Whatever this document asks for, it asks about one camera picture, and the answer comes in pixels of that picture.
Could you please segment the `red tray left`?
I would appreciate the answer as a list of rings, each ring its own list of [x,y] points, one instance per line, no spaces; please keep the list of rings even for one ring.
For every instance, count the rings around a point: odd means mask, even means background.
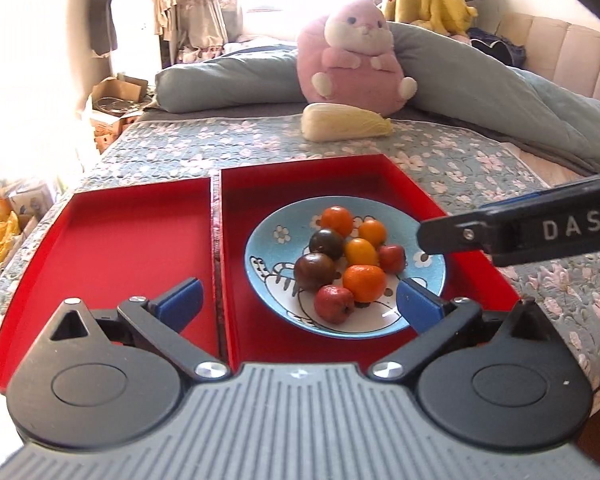
[[[78,193],[43,237],[0,328],[0,391],[67,297],[91,309],[155,298],[186,278],[204,306],[183,336],[218,354],[207,178]]]

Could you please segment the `red apple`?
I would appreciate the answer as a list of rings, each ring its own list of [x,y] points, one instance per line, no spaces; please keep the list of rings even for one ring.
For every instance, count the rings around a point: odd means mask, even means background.
[[[401,245],[382,245],[378,249],[378,262],[389,274],[400,274],[406,267],[405,250]]]
[[[325,285],[315,295],[314,310],[330,324],[342,324],[354,311],[354,296],[349,289],[336,285]]]

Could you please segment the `red tray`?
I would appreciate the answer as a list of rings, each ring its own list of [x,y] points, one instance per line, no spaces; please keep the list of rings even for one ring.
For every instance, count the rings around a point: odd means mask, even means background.
[[[445,213],[440,200],[384,155],[306,159],[222,170],[220,273],[231,367],[245,362],[357,362],[367,368],[414,338],[410,328],[365,340],[313,335],[273,312],[249,285],[244,255],[252,230],[280,207],[323,195],[379,200],[417,220]]]
[[[43,237],[0,328],[0,391],[67,297],[91,309],[155,298],[186,278],[204,306],[183,336],[218,354],[207,178],[78,193]]]

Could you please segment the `dark tomato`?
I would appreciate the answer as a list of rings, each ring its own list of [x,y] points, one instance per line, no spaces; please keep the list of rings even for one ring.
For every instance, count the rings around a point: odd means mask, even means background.
[[[336,280],[334,260],[321,252],[303,255],[294,264],[294,279],[301,290],[316,292]]]
[[[310,238],[309,251],[319,252],[337,261],[343,256],[344,238],[332,229],[320,229]]]

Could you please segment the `orange tangerine right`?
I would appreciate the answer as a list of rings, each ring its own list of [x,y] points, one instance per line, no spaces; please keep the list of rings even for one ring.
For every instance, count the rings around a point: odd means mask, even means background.
[[[343,238],[347,238],[351,235],[354,228],[353,216],[343,206],[331,206],[322,212],[320,227],[322,229],[331,229]]]

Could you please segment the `red tray right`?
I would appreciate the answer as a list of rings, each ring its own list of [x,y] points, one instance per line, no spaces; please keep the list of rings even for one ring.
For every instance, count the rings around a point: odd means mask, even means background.
[[[379,200],[417,220],[445,213],[440,200],[384,155],[306,159],[222,170],[220,273],[231,367],[245,362],[357,362],[367,368],[414,338],[410,328],[365,340],[313,335],[273,312],[249,285],[244,255],[252,230],[280,207],[323,195]]]

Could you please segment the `pink plush toy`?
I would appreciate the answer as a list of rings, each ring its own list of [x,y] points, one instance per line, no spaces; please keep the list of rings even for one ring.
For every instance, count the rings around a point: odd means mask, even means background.
[[[297,73],[310,103],[344,104],[382,117],[417,92],[394,52],[385,15],[372,0],[355,0],[307,27],[298,38]]]

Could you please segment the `yellow-orange fruit left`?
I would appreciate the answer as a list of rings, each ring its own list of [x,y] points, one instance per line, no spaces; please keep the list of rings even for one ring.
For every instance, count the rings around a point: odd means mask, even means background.
[[[349,240],[343,248],[349,266],[379,266],[376,247],[365,238]]]

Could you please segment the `grey-green duvet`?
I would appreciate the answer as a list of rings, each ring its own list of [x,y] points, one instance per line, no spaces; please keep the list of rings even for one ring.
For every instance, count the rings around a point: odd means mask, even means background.
[[[418,84],[412,107],[600,172],[599,100],[429,30],[400,23],[390,29],[398,61]],[[156,99],[172,114],[302,103],[297,50],[266,46],[171,66],[156,77]]]

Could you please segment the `yellow-orange fruit right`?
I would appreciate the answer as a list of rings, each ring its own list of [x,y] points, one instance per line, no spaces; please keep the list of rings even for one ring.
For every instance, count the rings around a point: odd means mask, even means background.
[[[379,220],[369,218],[358,226],[358,236],[378,248],[385,244],[388,233],[386,227]]]

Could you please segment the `yellow blanket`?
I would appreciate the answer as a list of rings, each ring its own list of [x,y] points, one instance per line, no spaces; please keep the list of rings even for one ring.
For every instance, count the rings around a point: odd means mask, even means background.
[[[382,0],[388,21],[411,24],[443,36],[467,36],[478,11],[465,0]]]

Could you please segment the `cream cabbage plush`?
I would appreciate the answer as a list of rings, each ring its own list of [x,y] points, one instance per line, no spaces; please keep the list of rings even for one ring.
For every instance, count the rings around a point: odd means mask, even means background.
[[[344,104],[312,103],[302,112],[302,136],[311,142],[330,142],[390,136],[392,125],[371,110]]]

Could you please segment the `blue cartoon plate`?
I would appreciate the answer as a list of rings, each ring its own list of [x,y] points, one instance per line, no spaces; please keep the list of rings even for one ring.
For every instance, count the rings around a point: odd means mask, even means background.
[[[388,231],[388,242],[405,249],[406,267],[389,275],[387,288],[370,306],[355,310],[343,323],[329,324],[314,309],[312,292],[300,292],[294,279],[294,263],[309,251],[311,235],[318,230],[320,215],[329,206],[346,208],[353,226],[376,219]],[[299,200],[272,212],[252,231],[245,249],[245,269],[253,290],[285,321],[311,333],[349,340],[392,335],[408,323],[396,307],[396,286],[404,278],[439,296],[446,282],[442,256],[423,252],[416,240],[419,222],[393,206],[353,196],[318,196]]]

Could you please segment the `open cardboard box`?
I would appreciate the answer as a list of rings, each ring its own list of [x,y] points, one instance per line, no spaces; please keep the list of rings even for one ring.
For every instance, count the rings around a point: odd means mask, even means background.
[[[116,136],[149,104],[148,81],[123,74],[95,84],[85,104],[85,115],[95,136]]]

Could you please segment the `orange tangerine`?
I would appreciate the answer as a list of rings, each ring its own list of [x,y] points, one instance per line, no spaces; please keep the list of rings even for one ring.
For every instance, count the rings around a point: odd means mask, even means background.
[[[343,206],[331,206],[322,212],[320,227],[322,229],[331,229],[343,238],[347,238],[351,235],[354,228],[353,216]]]
[[[357,264],[349,266],[342,274],[342,286],[352,292],[356,302],[368,304],[376,301],[387,288],[386,274],[379,266]]]

